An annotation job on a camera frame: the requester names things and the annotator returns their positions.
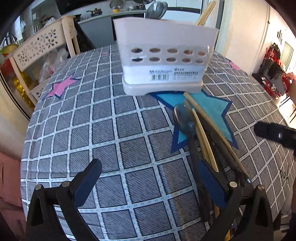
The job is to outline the bamboo chopstick aloft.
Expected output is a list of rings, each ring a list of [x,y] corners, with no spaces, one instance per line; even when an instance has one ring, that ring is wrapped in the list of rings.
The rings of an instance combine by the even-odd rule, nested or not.
[[[216,5],[216,1],[211,1],[210,3],[208,3],[208,5],[204,9],[203,13],[197,19],[195,25],[204,26],[206,21],[208,20],[208,17],[211,15],[213,9],[215,8],[215,5]]]

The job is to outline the black handled steel spoon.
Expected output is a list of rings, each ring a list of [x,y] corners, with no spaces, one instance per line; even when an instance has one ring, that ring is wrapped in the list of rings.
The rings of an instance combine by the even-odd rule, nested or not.
[[[160,20],[168,9],[168,3],[163,1],[155,1],[149,6],[145,13],[146,19],[156,19]]]

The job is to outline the bamboo chopstick centre right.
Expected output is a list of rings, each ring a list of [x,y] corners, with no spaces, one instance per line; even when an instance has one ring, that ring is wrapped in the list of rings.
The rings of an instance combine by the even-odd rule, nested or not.
[[[235,154],[234,150],[232,149],[231,145],[226,140],[226,138],[224,137],[222,132],[219,130],[219,128],[215,125],[215,123],[213,123],[213,121],[210,119],[210,117],[208,117],[208,115],[203,110],[203,108],[201,108],[201,106],[199,106],[199,104],[193,99],[193,97],[191,97],[191,95],[189,93],[185,92],[184,97],[189,101],[189,103],[194,107],[194,109],[196,109],[198,114],[208,123],[208,125],[210,125],[212,130],[218,135],[220,141],[224,144],[225,148],[228,150],[229,154],[232,156],[232,159],[234,160],[234,162],[236,163],[238,168],[241,170],[241,172],[243,172],[244,174],[247,175],[247,171],[245,170],[245,168],[243,167],[243,165],[239,161],[239,159],[238,159],[237,155]]]

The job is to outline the bamboo chopstick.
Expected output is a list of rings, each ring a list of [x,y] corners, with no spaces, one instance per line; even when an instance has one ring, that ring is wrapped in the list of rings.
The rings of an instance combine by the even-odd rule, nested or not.
[[[210,125],[212,130],[218,135],[220,141],[224,144],[225,148],[228,150],[229,154],[232,156],[232,159],[234,160],[234,162],[236,163],[238,168],[241,170],[241,172],[243,172],[244,174],[247,175],[247,171],[245,170],[245,168],[243,167],[243,165],[239,161],[239,159],[238,159],[237,155],[235,154],[234,150],[232,149],[231,145],[226,140],[226,138],[224,137],[222,132],[219,130],[219,128],[215,125],[215,123],[213,123],[213,121],[210,119],[210,117],[208,117],[208,115],[203,110],[203,108],[201,108],[201,106],[199,106],[199,104],[193,99],[193,97],[191,97],[191,95],[189,93],[185,92],[184,97],[189,101],[189,103],[194,107],[194,109],[196,109],[198,114],[208,123],[208,125]]]
[[[186,106],[189,114],[191,114],[191,116],[194,118],[195,126],[196,126],[195,130],[196,130],[196,134],[200,143],[200,148],[201,148],[204,159],[208,161],[208,163],[216,172],[219,172],[209,141],[207,139],[207,136],[205,134],[205,131],[203,129],[203,126],[200,122],[200,119],[195,109],[190,107],[190,104],[187,100],[184,101],[184,105]]]

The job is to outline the bamboo chopstick centre left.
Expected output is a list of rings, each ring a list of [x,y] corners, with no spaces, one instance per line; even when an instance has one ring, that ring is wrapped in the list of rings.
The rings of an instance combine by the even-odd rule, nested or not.
[[[208,163],[216,172],[219,172],[209,141],[207,139],[207,136],[205,134],[205,131],[203,129],[203,126],[200,122],[200,119],[195,109],[190,107],[190,104],[187,100],[184,101],[184,105],[186,106],[189,114],[191,114],[191,116],[194,118],[195,126],[196,126],[195,130],[196,130],[196,134],[200,143],[200,148],[201,148],[204,159],[208,161]]]

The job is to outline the grey checked tablecloth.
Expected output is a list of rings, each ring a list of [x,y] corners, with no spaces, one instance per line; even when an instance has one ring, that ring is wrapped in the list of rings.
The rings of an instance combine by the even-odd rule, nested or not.
[[[178,94],[128,96],[116,45],[63,62],[29,122],[21,159],[23,210],[36,185],[56,187],[92,159],[102,173],[80,213],[100,240],[200,240],[203,222],[185,136],[174,130]],[[262,184],[273,217],[295,180],[292,150],[255,135],[257,121],[285,125],[260,84],[214,53],[198,102],[214,104],[228,123],[237,157],[254,185]]]

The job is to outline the white plastic utensil holder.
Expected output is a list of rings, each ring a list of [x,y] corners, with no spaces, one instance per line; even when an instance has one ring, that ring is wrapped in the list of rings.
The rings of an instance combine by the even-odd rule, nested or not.
[[[201,91],[218,29],[138,17],[113,22],[127,95]]]

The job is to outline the plastic bag on shelf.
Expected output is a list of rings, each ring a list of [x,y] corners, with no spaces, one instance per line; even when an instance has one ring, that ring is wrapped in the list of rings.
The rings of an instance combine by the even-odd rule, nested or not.
[[[39,84],[50,78],[67,57],[68,52],[65,48],[61,48],[60,50],[54,49],[46,54],[44,64],[39,74]]]

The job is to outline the cream perforated plastic shelf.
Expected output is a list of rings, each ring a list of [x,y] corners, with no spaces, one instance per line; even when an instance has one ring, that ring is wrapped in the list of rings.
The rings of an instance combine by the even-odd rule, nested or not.
[[[43,27],[30,36],[9,57],[16,77],[34,105],[37,104],[37,100],[31,94],[29,85],[25,83],[22,73],[37,60],[63,44],[67,45],[70,57],[73,58],[80,53],[73,15],[63,16]]]

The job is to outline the red items on wall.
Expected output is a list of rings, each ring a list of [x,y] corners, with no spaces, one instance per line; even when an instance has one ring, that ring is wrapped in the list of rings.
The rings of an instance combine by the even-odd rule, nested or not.
[[[275,98],[288,95],[292,78],[287,76],[283,70],[280,61],[281,53],[278,45],[273,43],[266,48],[263,62],[256,73],[252,73],[254,77],[265,89],[265,91]]]

